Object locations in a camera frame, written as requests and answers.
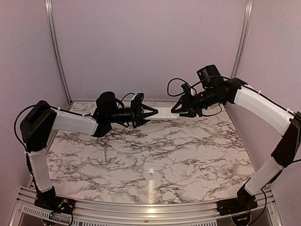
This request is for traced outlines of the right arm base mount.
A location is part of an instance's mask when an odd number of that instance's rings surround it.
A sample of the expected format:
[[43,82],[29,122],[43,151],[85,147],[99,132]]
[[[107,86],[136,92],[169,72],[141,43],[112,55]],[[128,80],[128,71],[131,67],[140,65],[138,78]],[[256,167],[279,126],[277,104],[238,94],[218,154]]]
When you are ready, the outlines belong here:
[[216,204],[220,216],[236,214],[243,211],[250,211],[251,209],[255,209],[258,207],[258,203],[256,200],[251,200],[248,203],[241,204],[238,201],[238,198],[221,200],[218,201]]

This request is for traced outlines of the white remote control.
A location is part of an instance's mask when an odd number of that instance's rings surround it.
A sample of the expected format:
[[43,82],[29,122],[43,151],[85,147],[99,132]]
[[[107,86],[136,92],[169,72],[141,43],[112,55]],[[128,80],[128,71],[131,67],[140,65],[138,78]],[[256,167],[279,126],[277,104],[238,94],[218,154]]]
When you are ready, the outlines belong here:
[[148,120],[175,120],[180,117],[179,113],[171,113],[171,108],[170,107],[158,107],[155,108],[158,113],[147,117],[146,119]]

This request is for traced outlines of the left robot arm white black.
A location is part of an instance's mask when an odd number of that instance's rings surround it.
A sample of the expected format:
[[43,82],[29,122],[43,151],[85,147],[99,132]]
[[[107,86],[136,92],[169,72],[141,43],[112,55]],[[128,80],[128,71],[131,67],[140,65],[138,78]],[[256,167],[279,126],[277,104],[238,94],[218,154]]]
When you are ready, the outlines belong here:
[[20,123],[20,131],[26,150],[26,161],[36,189],[35,206],[71,214],[75,201],[56,195],[46,161],[47,145],[53,130],[78,132],[93,137],[104,137],[112,129],[112,123],[133,128],[149,122],[158,110],[143,104],[144,94],[139,93],[125,107],[111,91],[102,93],[96,100],[92,115],[73,113],[51,106],[40,100],[29,107],[30,112]]

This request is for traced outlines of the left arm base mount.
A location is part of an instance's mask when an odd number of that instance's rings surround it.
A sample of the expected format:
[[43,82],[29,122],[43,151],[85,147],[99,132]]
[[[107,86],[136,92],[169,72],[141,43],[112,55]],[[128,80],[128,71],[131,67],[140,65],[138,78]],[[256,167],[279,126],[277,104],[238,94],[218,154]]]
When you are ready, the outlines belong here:
[[55,196],[51,199],[36,199],[34,205],[43,209],[64,214],[72,214],[75,200],[65,197]]

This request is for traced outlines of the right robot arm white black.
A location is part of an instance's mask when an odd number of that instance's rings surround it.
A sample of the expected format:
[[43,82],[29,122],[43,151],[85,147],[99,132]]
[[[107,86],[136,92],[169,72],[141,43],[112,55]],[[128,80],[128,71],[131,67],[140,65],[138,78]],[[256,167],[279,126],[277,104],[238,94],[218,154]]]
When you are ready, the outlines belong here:
[[247,146],[251,157],[257,152],[272,150],[270,156],[257,169],[255,174],[238,190],[235,199],[222,201],[218,207],[222,210],[243,211],[255,200],[255,195],[266,185],[277,179],[284,168],[295,162],[295,156],[301,144],[301,113],[292,112],[270,98],[256,91],[246,82],[222,76],[200,77],[204,91],[197,93],[194,87],[183,83],[183,92],[178,94],[179,100],[172,108],[172,113],[182,117],[203,117],[203,110],[214,104],[233,104],[240,106],[269,124],[278,135],[278,144],[273,145],[276,139],[259,132],[247,138],[247,132],[242,140]]

